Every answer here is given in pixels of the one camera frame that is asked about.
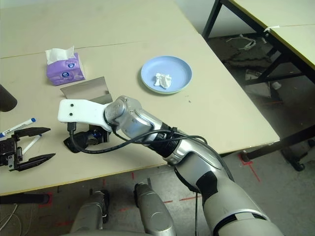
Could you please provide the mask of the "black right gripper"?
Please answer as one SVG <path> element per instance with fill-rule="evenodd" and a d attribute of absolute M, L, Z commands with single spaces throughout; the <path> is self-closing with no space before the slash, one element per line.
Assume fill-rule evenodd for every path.
<path fill-rule="evenodd" d="M 107 143 L 111 132 L 106 131 L 100 126 L 89 125 L 89 139 L 88 143 Z"/>

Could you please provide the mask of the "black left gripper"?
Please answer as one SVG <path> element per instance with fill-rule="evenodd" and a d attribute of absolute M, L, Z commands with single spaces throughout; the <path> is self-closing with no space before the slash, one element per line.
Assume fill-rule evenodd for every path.
<path fill-rule="evenodd" d="M 0 165 L 7 166 L 9 170 L 24 171 L 50 160 L 56 155 L 55 153 L 33 157 L 27 162 L 20 164 L 20 161 L 23 160 L 22 148 L 17 144 L 21 137 L 41 135 L 50 130 L 50 128 L 46 127 L 31 127 L 16 130 L 14 132 L 16 138 L 11 137 L 0 142 Z"/>

